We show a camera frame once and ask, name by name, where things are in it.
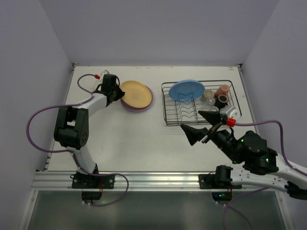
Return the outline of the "purple plate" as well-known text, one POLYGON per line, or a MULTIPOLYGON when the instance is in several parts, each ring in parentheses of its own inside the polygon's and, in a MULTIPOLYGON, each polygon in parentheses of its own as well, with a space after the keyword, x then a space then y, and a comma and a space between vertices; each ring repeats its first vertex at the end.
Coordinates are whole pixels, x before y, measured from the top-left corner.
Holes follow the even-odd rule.
POLYGON ((144 111, 146 111, 147 109, 149 109, 150 106, 152 105, 153 101, 154 101, 154 97, 153 97, 153 92, 152 92, 152 90, 151 90, 149 87, 147 87, 147 89, 150 91, 151 96, 152 96, 151 102, 149 103, 148 106, 143 107, 143 108, 136 108, 136 107, 132 107, 132 106, 126 104, 122 99, 120 99, 120 102, 121 102, 121 105, 123 106, 123 108, 124 108, 125 110, 129 111, 129 112, 132 112, 132 113, 140 113, 140 112, 144 112, 144 111))

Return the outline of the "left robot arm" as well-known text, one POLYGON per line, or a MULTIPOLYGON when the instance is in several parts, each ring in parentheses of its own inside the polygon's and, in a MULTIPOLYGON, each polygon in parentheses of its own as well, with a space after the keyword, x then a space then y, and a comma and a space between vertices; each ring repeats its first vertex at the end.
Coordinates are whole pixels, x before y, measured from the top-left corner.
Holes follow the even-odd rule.
POLYGON ((120 89, 118 76, 105 74, 102 83, 90 95, 90 98, 80 105, 65 105, 59 108, 54 140, 71 154, 77 165, 77 172, 94 175, 98 173, 98 167, 87 147, 89 118, 121 99, 125 93, 120 89))

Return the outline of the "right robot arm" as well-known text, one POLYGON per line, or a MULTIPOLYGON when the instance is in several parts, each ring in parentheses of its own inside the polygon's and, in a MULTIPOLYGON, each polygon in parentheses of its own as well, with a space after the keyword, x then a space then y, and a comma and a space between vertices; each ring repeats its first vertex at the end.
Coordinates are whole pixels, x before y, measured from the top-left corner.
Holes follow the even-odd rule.
POLYGON ((291 198, 306 200, 307 169, 291 163, 285 154, 267 146, 267 141, 253 131, 236 139, 234 126, 238 126, 238 110, 226 106, 219 111, 198 112, 211 128, 196 129, 186 124, 180 127, 190 145, 198 141, 212 141, 233 164, 242 169, 220 165, 214 173, 200 174, 200 189, 239 189, 243 185, 265 187, 286 192, 291 198))

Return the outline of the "tan yellow plate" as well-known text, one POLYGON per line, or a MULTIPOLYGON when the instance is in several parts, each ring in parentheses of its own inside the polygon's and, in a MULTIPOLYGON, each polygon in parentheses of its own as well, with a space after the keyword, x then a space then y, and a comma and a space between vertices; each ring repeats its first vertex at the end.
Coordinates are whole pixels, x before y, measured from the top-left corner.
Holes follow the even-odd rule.
POLYGON ((147 86, 138 81, 125 81, 121 83, 120 88, 125 92, 122 100, 132 107, 143 108, 151 102, 152 96, 147 86))

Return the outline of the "blue plate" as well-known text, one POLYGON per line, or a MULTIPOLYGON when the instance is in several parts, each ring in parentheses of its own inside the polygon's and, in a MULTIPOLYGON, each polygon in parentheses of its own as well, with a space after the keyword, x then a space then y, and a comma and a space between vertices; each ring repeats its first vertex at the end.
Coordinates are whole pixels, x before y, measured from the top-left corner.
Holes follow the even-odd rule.
POLYGON ((200 98, 205 91, 204 85, 197 80, 182 80, 175 83, 169 90, 171 99, 179 102, 189 102, 200 98))

